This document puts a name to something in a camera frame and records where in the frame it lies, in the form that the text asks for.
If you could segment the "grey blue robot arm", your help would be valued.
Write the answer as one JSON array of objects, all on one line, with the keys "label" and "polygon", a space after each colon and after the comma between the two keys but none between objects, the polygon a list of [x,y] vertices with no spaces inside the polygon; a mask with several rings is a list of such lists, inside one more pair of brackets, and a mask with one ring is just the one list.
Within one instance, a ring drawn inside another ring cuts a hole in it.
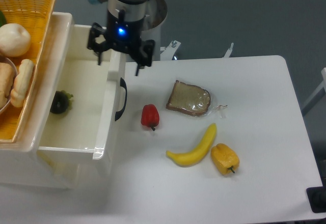
[{"label": "grey blue robot arm", "polygon": [[140,70],[152,65],[154,40],[142,40],[141,35],[152,0],[88,0],[92,4],[107,3],[106,27],[93,23],[87,48],[102,62],[102,53],[112,49],[129,55]]}]

